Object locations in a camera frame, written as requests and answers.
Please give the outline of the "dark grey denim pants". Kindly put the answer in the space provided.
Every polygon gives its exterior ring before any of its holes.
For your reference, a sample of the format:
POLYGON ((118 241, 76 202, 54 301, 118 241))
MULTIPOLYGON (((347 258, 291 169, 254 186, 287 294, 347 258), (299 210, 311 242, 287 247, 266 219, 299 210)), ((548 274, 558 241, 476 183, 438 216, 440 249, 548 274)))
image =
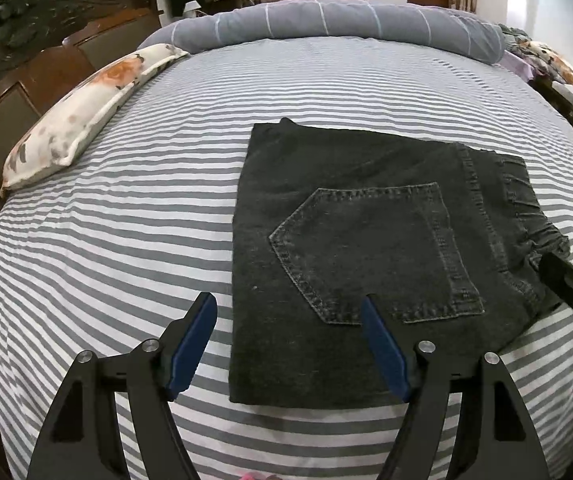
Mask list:
POLYGON ((540 258, 569 254, 516 156, 461 143, 254 126, 233 218, 234 403, 386 400, 361 328, 376 304, 456 356, 498 351, 550 311, 540 258))

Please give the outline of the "pink ribbon tag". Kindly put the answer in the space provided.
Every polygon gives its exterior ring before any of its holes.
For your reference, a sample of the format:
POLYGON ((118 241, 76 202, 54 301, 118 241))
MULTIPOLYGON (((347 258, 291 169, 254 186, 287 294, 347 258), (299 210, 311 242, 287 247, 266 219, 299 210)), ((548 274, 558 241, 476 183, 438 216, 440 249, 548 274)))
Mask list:
POLYGON ((281 477, 276 474, 261 474, 257 471, 250 471, 246 474, 242 474, 239 478, 240 480, 282 480, 281 477))

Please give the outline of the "grey white striped bed sheet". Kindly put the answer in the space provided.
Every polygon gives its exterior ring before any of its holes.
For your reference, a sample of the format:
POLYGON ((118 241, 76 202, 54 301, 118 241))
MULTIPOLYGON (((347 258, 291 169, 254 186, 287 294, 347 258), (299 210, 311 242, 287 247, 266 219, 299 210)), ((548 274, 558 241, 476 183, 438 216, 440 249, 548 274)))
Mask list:
POLYGON ((373 479, 405 411, 245 408, 228 399, 232 218, 257 122, 457 141, 523 158, 571 241, 573 128, 514 74, 461 55, 351 37, 198 53, 134 93, 76 164, 0 212, 0 434, 27 474, 76 354, 159 335, 203 290, 215 333, 172 407, 206 479, 373 479))

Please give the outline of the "pile of clothes right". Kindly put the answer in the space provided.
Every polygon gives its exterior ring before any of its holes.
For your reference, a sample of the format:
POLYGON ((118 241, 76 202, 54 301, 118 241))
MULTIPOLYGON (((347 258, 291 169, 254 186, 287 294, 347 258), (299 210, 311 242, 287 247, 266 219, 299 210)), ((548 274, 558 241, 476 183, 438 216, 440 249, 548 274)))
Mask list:
POLYGON ((532 40, 527 32, 501 24, 507 54, 504 61, 518 66, 528 80, 541 76, 552 89, 573 105, 573 68, 545 42, 532 40))

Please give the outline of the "floral white orange pillow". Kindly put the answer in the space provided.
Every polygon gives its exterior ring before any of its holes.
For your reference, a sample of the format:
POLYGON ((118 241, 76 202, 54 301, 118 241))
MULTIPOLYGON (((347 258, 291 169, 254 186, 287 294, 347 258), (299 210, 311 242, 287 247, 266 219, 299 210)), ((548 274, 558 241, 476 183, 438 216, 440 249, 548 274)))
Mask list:
POLYGON ((172 44, 153 44, 97 70, 14 145, 2 168, 2 188, 18 190, 72 166, 134 92, 188 56, 172 44))

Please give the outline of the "grey rolled blanket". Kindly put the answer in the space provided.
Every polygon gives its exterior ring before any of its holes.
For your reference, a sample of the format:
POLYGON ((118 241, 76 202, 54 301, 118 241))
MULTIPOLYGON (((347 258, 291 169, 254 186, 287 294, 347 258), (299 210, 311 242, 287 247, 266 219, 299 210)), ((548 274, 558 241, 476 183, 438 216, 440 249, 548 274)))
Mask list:
POLYGON ((476 15, 417 4, 369 0, 282 0, 230 12, 183 18, 142 44, 173 44, 192 54, 264 39, 357 37, 417 44, 485 64, 503 57, 497 24, 476 15))

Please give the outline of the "dark wooden headboard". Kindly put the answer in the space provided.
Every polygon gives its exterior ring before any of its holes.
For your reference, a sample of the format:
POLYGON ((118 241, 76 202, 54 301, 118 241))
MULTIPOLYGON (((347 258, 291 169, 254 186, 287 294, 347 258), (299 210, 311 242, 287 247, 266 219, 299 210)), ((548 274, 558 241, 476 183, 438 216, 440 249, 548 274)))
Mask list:
POLYGON ((23 134, 160 28, 160 14, 157 0, 0 0, 0 188, 6 155, 23 134))

